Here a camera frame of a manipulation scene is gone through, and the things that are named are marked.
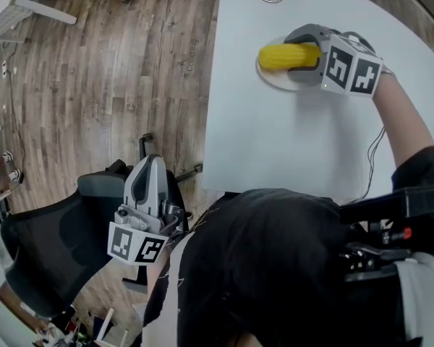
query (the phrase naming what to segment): white cube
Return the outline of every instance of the white cube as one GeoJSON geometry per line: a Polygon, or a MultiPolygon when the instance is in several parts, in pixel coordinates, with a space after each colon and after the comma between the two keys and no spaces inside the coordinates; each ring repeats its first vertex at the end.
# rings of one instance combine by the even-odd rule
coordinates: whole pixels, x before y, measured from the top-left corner
{"type": "Polygon", "coordinates": [[[321,89],[342,95],[373,97],[383,60],[350,38],[331,35],[330,44],[321,89]]]}

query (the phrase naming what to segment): white table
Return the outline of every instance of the white table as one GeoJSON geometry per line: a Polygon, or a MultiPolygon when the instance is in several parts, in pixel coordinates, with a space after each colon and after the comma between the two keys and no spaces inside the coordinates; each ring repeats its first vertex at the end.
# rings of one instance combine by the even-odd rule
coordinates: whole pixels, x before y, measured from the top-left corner
{"type": "Polygon", "coordinates": [[[33,0],[0,0],[0,40],[23,42],[23,40],[7,37],[5,34],[11,27],[34,12],[55,20],[61,20],[69,25],[73,25],[77,21],[77,18],[72,15],[33,0]]]}
{"type": "MultiPolygon", "coordinates": [[[[203,187],[243,192],[287,188],[360,197],[367,149],[382,122],[371,100],[313,90],[289,93],[262,81],[258,51],[307,23],[364,36],[395,71],[434,137],[434,53],[368,0],[220,0],[205,138],[203,187]]],[[[368,197],[391,191],[387,137],[375,155],[368,197]]]]}

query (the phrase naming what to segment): yellow corn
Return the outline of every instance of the yellow corn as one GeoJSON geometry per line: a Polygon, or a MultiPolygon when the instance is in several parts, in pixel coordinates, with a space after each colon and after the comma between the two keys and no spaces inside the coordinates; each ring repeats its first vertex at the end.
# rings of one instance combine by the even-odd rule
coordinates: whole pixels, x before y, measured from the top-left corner
{"type": "Polygon", "coordinates": [[[276,71],[293,67],[314,67],[321,56],[320,49],[306,43],[269,45],[259,51],[259,65],[276,71]]]}

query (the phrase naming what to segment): cable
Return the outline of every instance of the cable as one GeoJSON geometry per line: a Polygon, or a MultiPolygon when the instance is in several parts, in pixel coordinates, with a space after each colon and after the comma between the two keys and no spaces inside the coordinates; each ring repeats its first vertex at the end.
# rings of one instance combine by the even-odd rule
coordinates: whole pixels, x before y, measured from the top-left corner
{"type": "Polygon", "coordinates": [[[381,129],[381,131],[379,132],[378,137],[376,137],[376,139],[373,140],[373,142],[371,143],[371,145],[368,148],[367,157],[368,157],[368,162],[370,164],[370,171],[368,173],[368,186],[367,186],[367,189],[365,190],[365,193],[360,198],[352,200],[349,203],[356,202],[357,200],[362,200],[370,192],[371,181],[373,180],[373,173],[375,172],[375,154],[376,154],[376,150],[378,149],[379,143],[384,138],[385,134],[386,134],[386,131],[385,131],[384,127],[383,127],[381,129]]]}
{"type": "MultiPolygon", "coordinates": [[[[15,53],[16,53],[16,48],[17,48],[17,44],[14,47],[13,52],[11,53],[11,55],[7,58],[7,56],[5,55],[5,46],[2,43],[1,44],[1,52],[3,53],[3,58],[4,61],[8,61],[10,60],[10,58],[12,58],[15,53]]],[[[14,98],[13,98],[13,83],[12,83],[12,74],[9,70],[7,70],[7,79],[8,79],[8,83],[9,83],[9,102],[11,103],[11,109],[12,109],[12,118],[13,118],[13,126],[14,129],[16,130],[17,136],[20,139],[20,147],[22,150],[22,158],[21,158],[21,176],[24,176],[24,170],[25,170],[25,161],[26,161],[26,148],[25,148],[25,144],[24,144],[24,140],[22,139],[22,135],[20,132],[20,129],[17,125],[17,118],[16,118],[16,112],[14,111],[14,98]]],[[[19,187],[21,184],[18,184],[17,186],[15,186],[13,189],[11,189],[10,191],[12,192],[13,190],[15,190],[17,187],[19,187]]]]}

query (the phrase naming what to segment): person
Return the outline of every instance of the person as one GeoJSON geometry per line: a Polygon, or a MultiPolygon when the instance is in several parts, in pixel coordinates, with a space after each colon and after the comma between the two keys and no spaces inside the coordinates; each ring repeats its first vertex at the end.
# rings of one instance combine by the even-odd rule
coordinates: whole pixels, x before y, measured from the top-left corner
{"type": "MultiPolygon", "coordinates": [[[[373,102],[393,188],[434,184],[433,138],[392,73],[381,74],[373,102]]],[[[434,214],[412,228],[407,245],[430,264],[408,302],[397,275],[344,282],[339,255],[356,233],[333,200],[286,189],[226,194],[148,267],[142,346],[434,346],[424,306],[434,305],[434,214]]]]}

